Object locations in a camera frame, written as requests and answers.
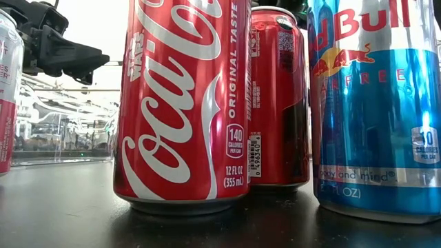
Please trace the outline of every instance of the table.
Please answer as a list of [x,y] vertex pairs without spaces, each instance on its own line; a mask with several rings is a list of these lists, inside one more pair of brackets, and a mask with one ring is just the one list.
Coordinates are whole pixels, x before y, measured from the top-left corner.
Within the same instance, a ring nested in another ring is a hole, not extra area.
[[415,226],[321,209],[312,184],[287,196],[252,194],[195,218],[149,216],[112,191],[113,165],[17,167],[0,178],[0,247],[441,247],[441,222]]

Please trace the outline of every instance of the coca-cola can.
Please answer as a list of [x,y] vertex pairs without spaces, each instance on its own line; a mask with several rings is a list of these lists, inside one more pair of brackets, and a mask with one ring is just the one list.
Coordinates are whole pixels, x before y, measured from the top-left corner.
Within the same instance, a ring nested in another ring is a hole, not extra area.
[[15,20],[0,10],[0,176],[11,168],[24,43]]
[[249,190],[251,1],[131,0],[114,191],[207,214]]
[[251,184],[291,191],[309,180],[304,41],[293,14],[252,8]]

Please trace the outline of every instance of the can lid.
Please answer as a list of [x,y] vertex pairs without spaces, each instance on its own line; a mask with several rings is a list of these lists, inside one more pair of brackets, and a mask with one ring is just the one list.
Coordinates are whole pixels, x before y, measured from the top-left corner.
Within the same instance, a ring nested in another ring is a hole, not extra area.
[[292,17],[292,19],[294,19],[294,22],[297,25],[297,19],[294,16],[293,13],[291,13],[290,11],[284,9],[284,8],[279,8],[279,7],[274,7],[274,6],[258,6],[258,7],[253,7],[251,8],[252,11],[257,11],[257,10],[274,10],[274,11],[279,11],[279,12],[283,12],[287,15],[289,15],[290,17]]
[[11,21],[14,24],[15,28],[17,28],[17,22],[8,13],[6,13],[4,10],[0,9],[0,14],[5,16],[6,18],[8,18],[9,21]]

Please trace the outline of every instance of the barcode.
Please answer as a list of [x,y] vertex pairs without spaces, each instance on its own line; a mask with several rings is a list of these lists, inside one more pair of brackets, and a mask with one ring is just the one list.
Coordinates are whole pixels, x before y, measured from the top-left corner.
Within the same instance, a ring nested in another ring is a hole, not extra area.
[[260,135],[251,135],[249,137],[250,146],[249,146],[249,169],[250,175],[252,177],[261,177],[261,164],[260,160],[262,159],[262,147],[261,147],[261,137]]
[[294,35],[287,32],[278,33],[278,49],[280,51],[294,51]]

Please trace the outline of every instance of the red bull can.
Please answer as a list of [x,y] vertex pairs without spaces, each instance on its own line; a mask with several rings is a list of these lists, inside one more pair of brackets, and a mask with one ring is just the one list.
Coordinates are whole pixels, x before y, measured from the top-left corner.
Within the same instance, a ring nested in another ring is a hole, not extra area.
[[307,16],[320,204],[397,223],[439,219],[441,86],[432,0],[309,0]]

